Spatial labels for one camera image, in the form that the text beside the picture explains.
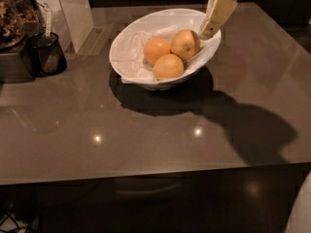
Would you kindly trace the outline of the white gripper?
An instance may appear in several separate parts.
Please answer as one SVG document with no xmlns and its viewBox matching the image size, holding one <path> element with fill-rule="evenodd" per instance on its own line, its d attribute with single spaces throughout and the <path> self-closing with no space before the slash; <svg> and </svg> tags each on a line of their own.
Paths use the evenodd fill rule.
<svg viewBox="0 0 311 233">
<path fill-rule="evenodd" d="M 206 18 L 203 19 L 198 36 L 207 40 L 225 25 L 237 7 L 237 0 L 208 0 Z"/>
</svg>

